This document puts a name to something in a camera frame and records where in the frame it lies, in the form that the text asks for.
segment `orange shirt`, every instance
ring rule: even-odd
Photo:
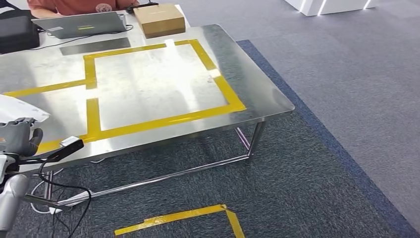
[[[27,0],[29,8],[47,9],[62,15],[77,15],[124,10],[136,5],[137,0]]]

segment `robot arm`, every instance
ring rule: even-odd
[[[60,149],[34,156],[43,137],[42,130],[37,128],[30,138],[34,123],[33,118],[0,123],[0,238],[12,229],[28,190],[29,179],[16,174],[19,165],[58,162],[84,146],[81,139],[72,136],[60,143]]]
[[[35,129],[30,139],[34,119],[20,118],[7,124],[0,123],[0,237],[10,231],[20,202],[26,194],[29,179],[24,175],[10,175],[18,170],[20,156],[33,156],[41,143],[43,132]]]

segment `blue carpet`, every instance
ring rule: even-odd
[[[252,58],[252,60],[269,76],[275,85],[296,106],[296,111],[306,123],[314,130],[328,149],[337,156],[343,167],[351,174],[363,194],[375,206],[378,212],[389,222],[401,237],[420,237],[417,231],[407,222],[404,216],[392,205],[379,188],[372,182],[360,166],[353,160],[350,154],[341,146],[340,142],[318,120],[306,104],[299,98],[284,79],[271,67],[270,63],[254,47],[249,40],[237,42],[239,46]]]
[[[296,105],[296,113],[267,123],[250,166],[235,163],[93,199],[74,237],[113,237],[114,230],[147,218],[226,204],[249,238],[418,238],[256,48],[249,41],[238,44]],[[253,127],[243,131],[250,136]],[[99,191],[243,153],[235,132],[225,131],[70,167],[54,179]],[[38,182],[33,179],[32,186]],[[68,189],[63,197],[76,193]],[[74,227],[83,209],[78,205],[59,217]],[[51,216],[36,214],[23,204],[10,237],[49,237],[52,227]],[[67,236],[62,225],[56,225],[55,236]],[[124,237],[234,235],[226,216],[217,213]]]

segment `light strip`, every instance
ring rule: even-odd
[[[363,7],[363,10],[365,10],[365,9],[369,6],[369,3],[370,3],[371,1],[372,1],[372,0],[367,0],[366,5]]]
[[[306,0],[303,0],[303,1],[302,1],[302,5],[301,5],[301,9],[299,10],[299,12],[302,12],[303,7],[305,6],[305,4],[306,4]]]
[[[326,3],[326,2],[327,2],[327,0],[324,0],[324,1],[322,2],[321,8],[319,9],[319,12],[318,12],[318,16],[320,16],[320,15],[321,15],[322,10],[324,10],[325,3]]]

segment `yellow tape on floor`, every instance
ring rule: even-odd
[[[173,214],[168,214],[164,216],[153,217],[149,219],[145,219],[143,223],[133,225],[130,227],[122,228],[119,230],[115,230],[114,233],[116,236],[123,235],[129,232],[138,231],[147,227],[157,226],[160,224],[174,222],[182,219],[198,217],[202,215],[207,215],[216,212],[225,211],[227,218],[229,219],[230,225],[232,226],[233,233],[235,234],[236,238],[244,238],[244,233],[242,231],[241,225],[239,224],[238,217],[236,214],[226,208],[224,204],[218,204],[210,207],[203,207],[195,210],[185,211],[185,212],[177,212]]]

